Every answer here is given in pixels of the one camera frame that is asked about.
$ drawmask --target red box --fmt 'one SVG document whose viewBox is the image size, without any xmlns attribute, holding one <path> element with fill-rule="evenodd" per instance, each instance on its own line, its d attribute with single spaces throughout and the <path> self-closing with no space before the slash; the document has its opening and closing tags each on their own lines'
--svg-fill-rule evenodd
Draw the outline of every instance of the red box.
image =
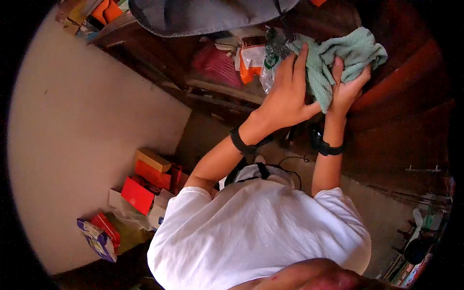
<svg viewBox="0 0 464 290">
<path fill-rule="evenodd" d="M 102 213 L 97 214 L 94 216 L 91 220 L 90 223 L 93 225 L 98 226 L 102 230 L 105 231 L 105 233 L 108 234 L 110 237 L 111 241 L 113 242 L 113 247 L 116 251 L 116 249 L 119 247 L 121 244 L 121 235 L 119 232 L 116 230 L 114 225 L 110 223 L 110 221 L 106 218 L 106 216 Z"/>
<path fill-rule="evenodd" d="M 171 175 L 159 172 L 142 160 L 137 160 L 135 163 L 135 173 L 145 178 L 156 187 L 166 190 L 169 190 L 171 187 Z"/>
<path fill-rule="evenodd" d="M 152 192 L 145 189 L 142 185 L 130 177 L 127 177 L 124 182 L 121 196 L 144 215 L 147 215 L 149 212 L 153 199 L 155 198 L 155 195 Z"/>
</svg>

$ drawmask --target brown box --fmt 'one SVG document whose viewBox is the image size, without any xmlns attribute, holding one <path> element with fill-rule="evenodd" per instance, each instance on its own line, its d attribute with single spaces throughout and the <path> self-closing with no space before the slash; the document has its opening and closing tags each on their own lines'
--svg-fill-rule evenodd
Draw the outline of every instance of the brown box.
<svg viewBox="0 0 464 290">
<path fill-rule="evenodd" d="M 149 166 L 163 173 L 171 168 L 171 163 L 169 161 L 159 157 L 148 148 L 140 148 L 135 152 L 135 161 L 137 162 L 137 160 L 142 160 Z"/>
</svg>

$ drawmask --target gray fabric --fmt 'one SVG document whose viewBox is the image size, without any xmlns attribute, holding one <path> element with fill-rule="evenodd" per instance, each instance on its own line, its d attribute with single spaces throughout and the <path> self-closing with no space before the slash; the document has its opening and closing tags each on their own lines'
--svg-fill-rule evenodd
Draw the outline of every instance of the gray fabric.
<svg viewBox="0 0 464 290">
<path fill-rule="evenodd" d="M 282 178 L 283 180 L 287 181 L 288 184 L 294 186 L 293 179 L 288 172 L 283 171 L 273 166 L 269 166 L 269 165 L 266 165 L 266 168 L 269 171 L 270 176 L 276 175 Z M 242 170 L 240 170 L 237 176 L 235 176 L 234 182 L 246 180 L 246 179 L 253 178 L 253 177 L 261 177 L 261 173 L 256 163 L 245 166 Z"/>
<path fill-rule="evenodd" d="M 280 0 L 283 12 L 299 0 Z M 129 0 L 135 19 L 163 37 L 209 34 L 251 26 L 279 16 L 273 0 Z"/>
<path fill-rule="evenodd" d="M 309 47 L 306 59 L 308 87 L 315 100 L 319 101 L 324 114 L 327 113 L 332 102 L 332 85 L 335 84 L 335 80 L 332 77 L 331 67 L 335 56 L 343 59 L 345 68 L 342 82 L 344 83 L 357 78 L 369 63 L 372 64 L 372 70 L 375 70 L 388 58 L 385 48 L 376 43 L 374 35 L 364 27 L 355 29 L 347 36 L 328 39 L 320 45 L 304 35 L 299 35 L 298 40 L 288 45 L 298 54 L 304 42 Z"/>
</svg>

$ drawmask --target floor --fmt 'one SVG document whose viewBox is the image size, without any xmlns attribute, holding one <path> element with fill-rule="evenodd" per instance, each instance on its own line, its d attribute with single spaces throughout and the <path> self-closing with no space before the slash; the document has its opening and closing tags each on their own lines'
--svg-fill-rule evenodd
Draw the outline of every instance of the floor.
<svg viewBox="0 0 464 290">
<path fill-rule="evenodd" d="M 193 170 L 202 156 L 225 138 L 229 130 L 212 118 L 192 113 L 176 151 L 177 157 L 186 166 L 185 169 Z M 263 146 L 260 154 L 269 164 L 277 164 L 287 156 L 296 156 L 279 148 L 274 142 Z M 290 158 L 282 163 L 282 167 L 298 172 L 302 179 L 302 190 L 310 189 L 313 162 Z M 412 219 L 412 207 L 398 203 L 345 176 L 342 177 L 341 188 L 353 200 L 371 234 L 372 256 L 364 275 L 375 278 L 396 256 L 391 246 L 402 246 L 404 240 L 396 230 L 403 227 L 408 219 Z"/>
</svg>

